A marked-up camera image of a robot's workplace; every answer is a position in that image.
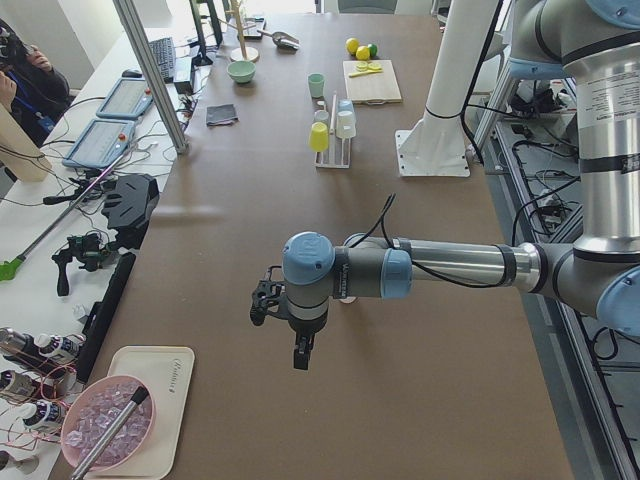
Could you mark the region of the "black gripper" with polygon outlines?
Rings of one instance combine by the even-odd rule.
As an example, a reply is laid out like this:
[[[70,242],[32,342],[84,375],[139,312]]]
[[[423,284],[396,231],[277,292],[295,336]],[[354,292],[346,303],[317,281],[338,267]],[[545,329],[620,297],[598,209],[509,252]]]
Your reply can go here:
[[[315,334],[324,328],[324,316],[311,320],[292,317],[288,320],[288,323],[296,334],[293,367],[298,370],[307,370],[314,347]]]

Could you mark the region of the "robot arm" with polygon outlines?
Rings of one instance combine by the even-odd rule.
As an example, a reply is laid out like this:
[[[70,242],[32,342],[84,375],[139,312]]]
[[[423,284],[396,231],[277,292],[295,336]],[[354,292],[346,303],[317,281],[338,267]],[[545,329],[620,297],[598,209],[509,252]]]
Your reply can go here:
[[[576,82],[583,230],[572,244],[473,245],[354,236],[335,246],[304,232],[283,249],[279,313],[306,369],[334,298],[406,296],[415,279],[512,286],[556,299],[604,325],[639,332],[639,5],[524,1],[515,64],[545,62]]]

